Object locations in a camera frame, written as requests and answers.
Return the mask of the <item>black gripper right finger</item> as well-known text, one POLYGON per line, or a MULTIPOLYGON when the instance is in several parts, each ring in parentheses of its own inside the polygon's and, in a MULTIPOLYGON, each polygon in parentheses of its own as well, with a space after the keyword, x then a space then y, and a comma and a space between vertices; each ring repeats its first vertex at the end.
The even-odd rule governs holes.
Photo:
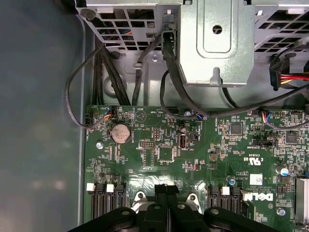
POLYGON ((268 216, 256 210, 254 201, 271 200, 270 193, 249 193, 238 187, 205 187, 205 209, 195 193, 185 202, 171 207, 172 221, 178 232, 295 232, 284 208, 268 209, 268 216))

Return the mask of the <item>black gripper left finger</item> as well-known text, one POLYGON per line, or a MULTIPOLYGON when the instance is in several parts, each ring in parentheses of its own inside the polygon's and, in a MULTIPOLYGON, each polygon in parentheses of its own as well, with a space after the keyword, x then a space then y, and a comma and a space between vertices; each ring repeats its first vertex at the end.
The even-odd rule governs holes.
POLYGON ((141 205, 138 212, 121 207, 91 220, 73 232, 164 232, 167 224, 167 186, 155 185, 155 202, 141 205))

